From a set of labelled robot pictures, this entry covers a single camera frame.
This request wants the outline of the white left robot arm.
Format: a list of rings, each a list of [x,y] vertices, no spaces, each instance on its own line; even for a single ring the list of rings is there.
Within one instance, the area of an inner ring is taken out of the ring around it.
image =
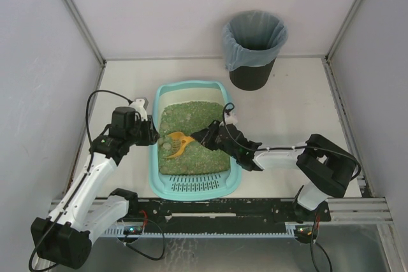
[[[121,188],[115,189],[96,210],[90,208],[98,190],[129,149],[133,145],[153,145],[158,140],[146,105],[146,100],[138,98],[129,106],[114,109],[110,124],[91,143],[81,175],[46,218],[38,217],[32,223],[33,256],[78,269],[84,265],[95,241],[114,222],[139,213],[137,193]]]

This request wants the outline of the yellow slotted litter scoop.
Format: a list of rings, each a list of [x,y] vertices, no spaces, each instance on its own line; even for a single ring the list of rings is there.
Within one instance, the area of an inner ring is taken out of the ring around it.
[[[187,136],[180,131],[166,135],[165,140],[170,141],[171,154],[166,157],[167,159],[173,159],[181,156],[184,153],[186,146],[195,141],[193,137]]]

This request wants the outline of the teal plastic litter box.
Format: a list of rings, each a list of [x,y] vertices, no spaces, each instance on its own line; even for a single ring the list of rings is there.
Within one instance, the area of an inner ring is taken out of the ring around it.
[[[152,119],[159,128],[164,109],[172,104],[207,101],[225,105],[232,101],[224,85],[217,81],[188,80],[162,85],[156,91]],[[224,197],[240,185],[242,168],[230,159],[226,171],[207,175],[163,175],[159,172],[158,145],[149,148],[149,183],[153,192],[172,201],[204,201]]]

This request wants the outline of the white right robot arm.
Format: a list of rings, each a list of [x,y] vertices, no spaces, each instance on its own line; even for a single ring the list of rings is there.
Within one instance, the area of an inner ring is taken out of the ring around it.
[[[246,171],[299,169],[309,182],[300,187],[293,201],[298,222],[312,220],[329,197],[344,197],[349,183],[361,172],[354,156],[320,134],[312,134],[301,145],[263,148],[235,125],[215,120],[191,137],[211,151],[223,151]]]

